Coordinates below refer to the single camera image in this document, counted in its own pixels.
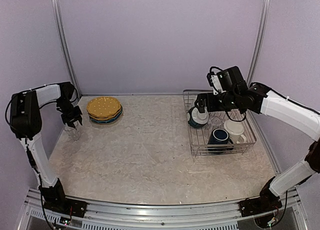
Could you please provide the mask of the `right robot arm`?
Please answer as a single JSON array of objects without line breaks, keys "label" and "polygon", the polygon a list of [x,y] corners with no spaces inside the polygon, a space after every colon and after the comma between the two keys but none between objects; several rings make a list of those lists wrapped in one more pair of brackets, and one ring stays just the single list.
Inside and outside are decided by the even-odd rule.
[{"label": "right robot arm", "polygon": [[195,107],[201,112],[233,109],[245,113],[247,110],[279,120],[293,130],[273,134],[281,139],[280,146],[299,149],[310,139],[311,145],[306,156],[281,174],[270,179],[256,198],[256,208],[266,212],[280,204],[280,196],[287,190],[300,185],[320,171],[320,113],[285,97],[274,89],[258,82],[247,86],[246,82],[223,87],[221,93],[201,93],[195,100]]}]

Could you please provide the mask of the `clear drinking glass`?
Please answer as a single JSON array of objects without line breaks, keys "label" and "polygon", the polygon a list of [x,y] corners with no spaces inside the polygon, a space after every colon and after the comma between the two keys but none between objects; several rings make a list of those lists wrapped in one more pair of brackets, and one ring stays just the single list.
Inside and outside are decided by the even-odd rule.
[{"label": "clear drinking glass", "polygon": [[223,124],[223,117],[220,116],[218,112],[212,112],[209,115],[209,119],[207,122],[207,129],[212,131],[216,128],[220,128]]},{"label": "clear drinking glass", "polygon": [[67,124],[64,126],[63,130],[67,133],[67,135],[73,140],[78,141],[81,137],[79,132],[79,124],[77,122],[74,123],[74,127],[70,127]]}]

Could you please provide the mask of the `yellow polka dot plate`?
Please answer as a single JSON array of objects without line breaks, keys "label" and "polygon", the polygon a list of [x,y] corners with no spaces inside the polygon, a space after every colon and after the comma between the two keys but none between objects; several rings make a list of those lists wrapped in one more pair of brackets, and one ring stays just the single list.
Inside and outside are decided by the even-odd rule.
[{"label": "yellow polka dot plate", "polygon": [[123,111],[123,107],[121,106],[120,109],[114,113],[114,114],[111,114],[110,116],[104,116],[104,117],[95,117],[91,114],[88,113],[88,116],[93,118],[94,120],[97,120],[97,121],[107,121],[107,120],[110,120],[112,118],[115,118],[116,116],[118,116],[121,112]]},{"label": "yellow polka dot plate", "polygon": [[90,100],[86,110],[95,117],[110,116],[121,108],[121,103],[117,98],[111,96],[96,97]]}]

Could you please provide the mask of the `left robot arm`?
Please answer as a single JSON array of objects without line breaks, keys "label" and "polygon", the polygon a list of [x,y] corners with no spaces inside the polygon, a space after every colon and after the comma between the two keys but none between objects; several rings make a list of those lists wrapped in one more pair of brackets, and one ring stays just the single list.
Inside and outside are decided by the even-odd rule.
[{"label": "left robot arm", "polygon": [[75,129],[82,123],[79,106],[73,105],[76,88],[71,82],[43,85],[12,95],[6,110],[5,121],[22,144],[37,180],[43,206],[64,214],[82,214],[86,202],[67,198],[60,179],[49,165],[42,142],[41,109],[51,103],[61,113],[64,125]]}]

